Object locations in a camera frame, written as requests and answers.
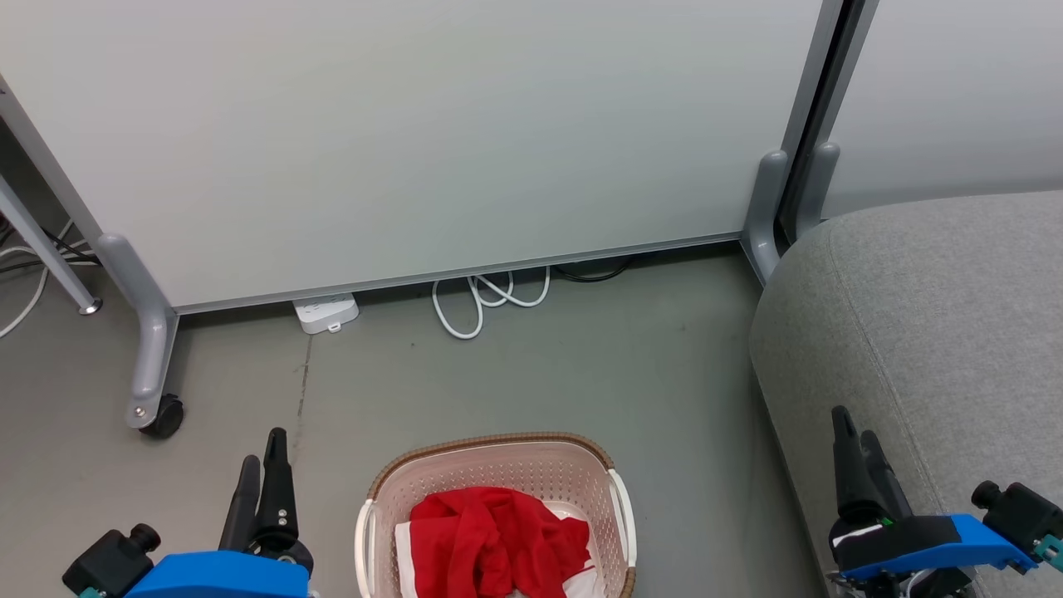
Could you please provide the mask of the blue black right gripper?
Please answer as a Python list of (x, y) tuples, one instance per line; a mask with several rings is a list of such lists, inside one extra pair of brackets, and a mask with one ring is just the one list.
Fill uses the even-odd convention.
[[(834, 427), (836, 513), (845, 523), (874, 523), (830, 539), (836, 574), (829, 579), (851, 598), (945, 598), (931, 576), (945, 576), (957, 593), (980, 566), (1036, 569), (1033, 556), (969, 514), (914, 516), (873, 430), (860, 434), (843, 405)], [(881, 520), (884, 510), (891, 518)]]

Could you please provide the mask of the beige plastic laundry basket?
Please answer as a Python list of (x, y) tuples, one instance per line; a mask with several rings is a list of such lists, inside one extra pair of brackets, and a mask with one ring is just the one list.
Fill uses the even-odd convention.
[(632, 598), (638, 542), (625, 482), (596, 443), (559, 432), (454, 440), (406, 452), (379, 469), (355, 526), (360, 598), (401, 598), (394, 528), (431, 493), (467, 486), (511, 488), (558, 516), (588, 522), (595, 588), (603, 598)]

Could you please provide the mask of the grey fabric sofa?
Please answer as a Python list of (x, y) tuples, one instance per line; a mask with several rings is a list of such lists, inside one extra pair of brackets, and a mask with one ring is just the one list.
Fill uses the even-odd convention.
[(1063, 192), (821, 223), (767, 278), (749, 352), (821, 574), (837, 405), (876, 432), (917, 514), (972, 513), (988, 480), (1063, 508)]

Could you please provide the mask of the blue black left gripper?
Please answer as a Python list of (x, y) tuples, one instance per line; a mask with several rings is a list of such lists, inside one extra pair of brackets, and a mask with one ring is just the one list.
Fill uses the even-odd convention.
[(297, 539), (287, 432), (274, 428), (261, 462), (242, 461), (219, 550), (165, 556), (125, 598), (311, 598), (315, 560)]

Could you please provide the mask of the grey metal table leg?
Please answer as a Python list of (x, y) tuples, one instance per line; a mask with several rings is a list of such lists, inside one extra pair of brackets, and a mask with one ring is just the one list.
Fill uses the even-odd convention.
[(27, 246), (41, 259), (49, 275), (53, 276), (75, 302), (80, 314), (90, 315), (100, 310), (102, 301), (87, 291), (57, 249), (58, 242), (54, 243), (46, 235), (46, 230), (38, 226), (37, 221), (27, 211), (22, 201), (16, 197), (2, 175), (0, 175), (0, 213), (3, 213), (11, 225), (22, 235)]

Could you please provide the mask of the black caster wheel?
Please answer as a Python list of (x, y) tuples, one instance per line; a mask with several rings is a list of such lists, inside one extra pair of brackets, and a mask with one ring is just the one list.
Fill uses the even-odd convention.
[(157, 413), (151, 424), (140, 429), (141, 434), (149, 439), (170, 439), (181, 428), (185, 409), (183, 401), (174, 394), (166, 394), (157, 405)]

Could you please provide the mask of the grey partition leg with caster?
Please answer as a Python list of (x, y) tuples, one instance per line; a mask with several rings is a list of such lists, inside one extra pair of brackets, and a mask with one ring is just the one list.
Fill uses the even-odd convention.
[(152, 423), (161, 398), (168, 394), (164, 391), (164, 382), (174, 349), (179, 315), (129, 239), (103, 234), (96, 242), (96, 254), (138, 319), (138, 349), (130, 383), (126, 423), (139, 432)]

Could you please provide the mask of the white power strip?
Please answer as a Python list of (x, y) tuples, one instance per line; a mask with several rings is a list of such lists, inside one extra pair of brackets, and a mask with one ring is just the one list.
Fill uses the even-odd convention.
[(350, 292), (292, 302), (301, 329), (308, 336), (341, 330), (345, 323), (360, 317), (360, 307)]

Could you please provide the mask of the grey partition foot bracket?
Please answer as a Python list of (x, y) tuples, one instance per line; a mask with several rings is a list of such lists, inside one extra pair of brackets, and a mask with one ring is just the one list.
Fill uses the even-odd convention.
[(823, 219), (826, 195), (834, 178), (840, 147), (836, 141), (817, 146), (810, 155), (807, 175), (797, 197), (794, 216), (794, 239), (819, 226)]
[(781, 207), (789, 155), (781, 149), (767, 152), (760, 159), (740, 237), (741, 246), (761, 285), (767, 283), (781, 258), (776, 246), (775, 222)]

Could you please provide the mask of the large white partition panel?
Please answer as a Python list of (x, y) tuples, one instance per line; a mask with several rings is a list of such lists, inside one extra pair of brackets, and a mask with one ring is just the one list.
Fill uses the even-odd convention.
[(0, 0), (11, 127), (181, 311), (730, 241), (829, 0)]

